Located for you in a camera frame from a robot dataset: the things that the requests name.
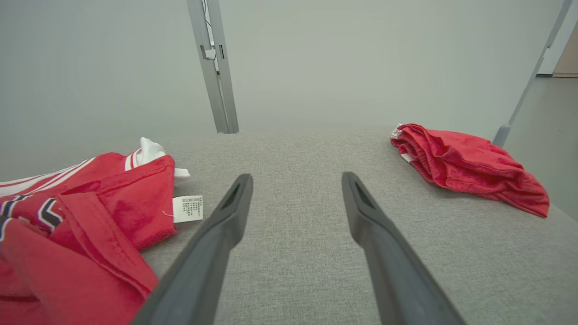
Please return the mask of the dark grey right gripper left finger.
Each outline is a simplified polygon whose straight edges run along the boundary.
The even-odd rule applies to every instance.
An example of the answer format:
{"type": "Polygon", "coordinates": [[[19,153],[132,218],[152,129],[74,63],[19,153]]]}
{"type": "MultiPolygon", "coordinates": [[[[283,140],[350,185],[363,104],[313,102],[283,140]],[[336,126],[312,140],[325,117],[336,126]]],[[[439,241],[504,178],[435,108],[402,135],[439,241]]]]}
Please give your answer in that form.
{"type": "Polygon", "coordinates": [[[133,325],[212,325],[231,250],[246,228],[253,178],[241,174],[182,249],[133,325]]]}

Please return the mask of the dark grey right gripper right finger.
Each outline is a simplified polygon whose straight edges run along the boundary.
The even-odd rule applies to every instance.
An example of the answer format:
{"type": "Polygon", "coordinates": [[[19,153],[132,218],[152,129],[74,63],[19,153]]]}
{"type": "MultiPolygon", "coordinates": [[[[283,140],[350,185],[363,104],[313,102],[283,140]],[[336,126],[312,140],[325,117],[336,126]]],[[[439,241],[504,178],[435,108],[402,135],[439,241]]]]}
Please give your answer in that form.
{"type": "Polygon", "coordinates": [[[463,325],[464,319],[361,179],[341,187],[353,240],[363,248],[383,325],[463,325]]]}

